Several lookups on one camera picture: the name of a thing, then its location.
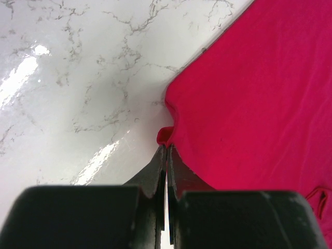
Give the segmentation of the crimson red t shirt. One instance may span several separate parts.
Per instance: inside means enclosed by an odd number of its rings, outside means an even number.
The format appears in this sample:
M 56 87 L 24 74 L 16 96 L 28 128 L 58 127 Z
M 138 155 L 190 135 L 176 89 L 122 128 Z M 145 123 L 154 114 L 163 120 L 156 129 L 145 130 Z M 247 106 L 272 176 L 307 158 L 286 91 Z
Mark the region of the crimson red t shirt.
M 253 1 L 168 86 L 157 135 L 218 190 L 293 190 L 331 245 L 331 1 Z

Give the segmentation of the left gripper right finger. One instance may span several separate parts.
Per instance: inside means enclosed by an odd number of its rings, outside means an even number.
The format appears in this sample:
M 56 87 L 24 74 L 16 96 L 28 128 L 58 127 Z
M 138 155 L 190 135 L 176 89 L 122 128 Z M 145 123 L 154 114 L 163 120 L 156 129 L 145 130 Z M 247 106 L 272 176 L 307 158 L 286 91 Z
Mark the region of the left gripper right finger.
M 170 243 L 175 248 L 327 248 L 293 191 L 218 191 L 167 152 Z

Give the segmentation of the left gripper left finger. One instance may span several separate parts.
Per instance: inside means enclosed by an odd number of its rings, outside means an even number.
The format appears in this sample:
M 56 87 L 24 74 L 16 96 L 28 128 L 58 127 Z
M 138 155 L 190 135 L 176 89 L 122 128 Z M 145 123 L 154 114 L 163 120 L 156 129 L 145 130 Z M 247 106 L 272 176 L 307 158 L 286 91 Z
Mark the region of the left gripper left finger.
M 167 150 L 123 185 L 36 186 L 14 202 L 1 248 L 160 248 Z

